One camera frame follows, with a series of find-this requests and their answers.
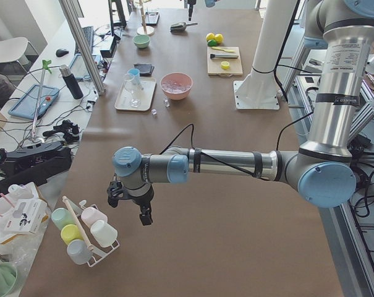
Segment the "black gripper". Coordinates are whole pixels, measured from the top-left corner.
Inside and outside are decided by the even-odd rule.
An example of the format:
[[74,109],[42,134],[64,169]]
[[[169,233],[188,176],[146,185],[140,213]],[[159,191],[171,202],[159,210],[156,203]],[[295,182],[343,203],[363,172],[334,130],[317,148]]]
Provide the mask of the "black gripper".
[[188,20],[192,20],[193,15],[193,8],[196,5],[196,0],[187,0],[187,6],[188,6]]
[[154,190],[151,184],[144,184],[137,190],[126,188],[116,174],[107,188],[108,204],[115,208],[121,200],[131,200],[134,204],[140,206],[140,221],[143,226],[153,223],[151,216],[151,204],[154,197]]

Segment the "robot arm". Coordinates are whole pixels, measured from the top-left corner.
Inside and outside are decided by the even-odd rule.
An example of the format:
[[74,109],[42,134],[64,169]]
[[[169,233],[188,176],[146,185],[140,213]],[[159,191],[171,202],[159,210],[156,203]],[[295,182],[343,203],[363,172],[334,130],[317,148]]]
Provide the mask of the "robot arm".
[[191,172],[279,181],[321,208],[347,202],[356,187],[347,144],[373,42],[374,1],[309,1],[304,45],[325,48],[326,56],[310,133],[298,151],[233,152],[169,144],[155,155],[123,147],[113,155],[109,205],[131,200],[140,207],[142,224],[150,225],[153,183],[184,183]]

